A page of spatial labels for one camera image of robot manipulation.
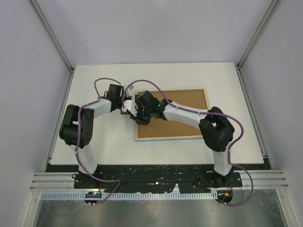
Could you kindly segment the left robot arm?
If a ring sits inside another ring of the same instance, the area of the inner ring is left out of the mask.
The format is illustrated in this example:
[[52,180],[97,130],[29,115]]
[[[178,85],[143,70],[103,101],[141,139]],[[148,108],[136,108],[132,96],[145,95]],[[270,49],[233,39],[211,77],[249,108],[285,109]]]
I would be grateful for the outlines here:
[[59,137],[74,150],[79,165],[79,174],[85,176],[85,183],[90,188],[97,188],[102,180],[98,164],[91,151],[94,120],[115,110],[122,110],[125,101],[132,96],[121,85],[110,84],[104,96],[82,106],[68,105],[63,116]]

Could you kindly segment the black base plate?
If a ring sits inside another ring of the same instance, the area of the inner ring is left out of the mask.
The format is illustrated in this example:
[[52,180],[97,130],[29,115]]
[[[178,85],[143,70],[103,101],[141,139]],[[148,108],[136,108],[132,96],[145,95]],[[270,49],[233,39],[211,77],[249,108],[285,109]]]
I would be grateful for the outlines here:
[[48,164],[46,172],[71,172],[75,189],[103,189],[115,193],[171,193],[175,186],[182,193],[242,187],[239,173],[220,177],[213,165],[99,165],[95,178],[81,173],[77,165]]

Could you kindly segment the blue picture frame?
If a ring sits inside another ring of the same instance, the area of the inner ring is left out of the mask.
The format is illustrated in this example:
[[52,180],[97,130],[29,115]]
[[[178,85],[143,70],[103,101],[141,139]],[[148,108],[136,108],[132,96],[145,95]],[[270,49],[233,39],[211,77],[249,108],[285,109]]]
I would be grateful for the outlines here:
[[167,105],[164,116],[167,120],[151,118],[148,125],[137,125],[135,133],[136,142],[165,141],[165,140],[199,140],[202,134],[199,129],[200,120],[204,114],[196,114],[181,110],[190,109],[195,112],[206,112],[210,109],[206,89],[198,88],[171,88],[151,90],[151,94],[159,101],[163,95],[173,101],[173,105]]

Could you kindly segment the left aluminium post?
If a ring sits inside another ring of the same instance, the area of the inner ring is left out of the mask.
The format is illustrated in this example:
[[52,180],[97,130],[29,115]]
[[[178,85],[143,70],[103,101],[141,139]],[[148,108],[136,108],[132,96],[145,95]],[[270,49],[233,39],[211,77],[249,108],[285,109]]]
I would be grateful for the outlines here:
[[70,63],[66,53],[64,52],[58,38],[56,37],[56,34],[50,25],[48,19],[46,18],[41,6],[39,5],[37,0],[28,0],[28,3],[32,7],[33,11],[37,15],[38,19],[40,20],[40,23],[44,30],[46,31],[47,35],[49,36],[51,42],[53,43],[55,49],[57,50],[59,56],[63,60],[66,68],[68,69],[69,72],[73,72],[74,67]]

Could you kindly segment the aluminium post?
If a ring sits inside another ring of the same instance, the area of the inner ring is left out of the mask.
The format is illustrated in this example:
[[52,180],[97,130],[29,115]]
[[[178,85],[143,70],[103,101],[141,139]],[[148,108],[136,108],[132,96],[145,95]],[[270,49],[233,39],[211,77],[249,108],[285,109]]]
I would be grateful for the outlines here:
[[38,19],[40,20],[40,23],[44,30],[46,31],[47,35],[49,36],[51,42],[53,43],[55,49],[57,50],[59,56],[63,60],[66,68],[68,69],[69,72],[73,72],[74,67],[70,63],[66,53],[64,52],[58,38],[56,37],[56,34],[50,25],[48,19],[46,18],[41,6],[39,5],[37,0],[28,0],[28,3],[32,7],[33,11],[37,15]]
[[249,55],[253,51],[255,45],[259,41],[260,37],[264,33],[268,23],[270,22],[271,18],[273,17],[274,13],[278,9],[281,0],[272,0],[267,7],[265,13],[263,14],[256,30],[253,33],[253,36],[250,38],[250,41],[248,42],[248,45],[246,46],[239,62],[236,64],[237,70],[241,70],[245,62],[247,61]]

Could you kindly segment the aluminium rail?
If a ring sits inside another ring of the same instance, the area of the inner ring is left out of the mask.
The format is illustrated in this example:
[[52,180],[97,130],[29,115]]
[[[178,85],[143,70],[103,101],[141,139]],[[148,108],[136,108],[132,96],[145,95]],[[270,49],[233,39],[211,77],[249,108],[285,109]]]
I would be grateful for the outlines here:
[[[35,173],[30,191],[73,190],[73,172]],[[254,189],[288,189],[288,183],[281,170],[249,170]]]

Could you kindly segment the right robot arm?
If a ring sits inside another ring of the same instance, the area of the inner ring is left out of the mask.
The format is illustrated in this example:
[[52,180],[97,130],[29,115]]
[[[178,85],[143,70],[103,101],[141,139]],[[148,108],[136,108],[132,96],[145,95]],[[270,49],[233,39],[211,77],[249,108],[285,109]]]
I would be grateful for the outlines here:
[[226,186],[232,181],[233,167],[228,146],[235,128],[218,107],[208,108],[202,90],[142,91],[135,95],[137,140],[178,140],[203,138],[213,151],[214,181]]

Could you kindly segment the right aluminium post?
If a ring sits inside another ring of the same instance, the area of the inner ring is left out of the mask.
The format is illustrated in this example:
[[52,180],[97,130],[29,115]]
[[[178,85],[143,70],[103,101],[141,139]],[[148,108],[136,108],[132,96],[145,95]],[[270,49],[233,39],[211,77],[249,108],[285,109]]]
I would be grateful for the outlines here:
[[273,17],[274,13],[278,9],[281,0],[272,0],[267,7],[265,13],[263,14],[256,30],[253,33],[253,36],[250,38],[250,41],[248,42],[248,45],[246,46],[239,62],[236,64],[237,70],[241,70],[245,62],[247,61],[249,55],[253,51],[255,45],[259,41],[260,37],[264,33],[268,23],[270,22],[271,18]]

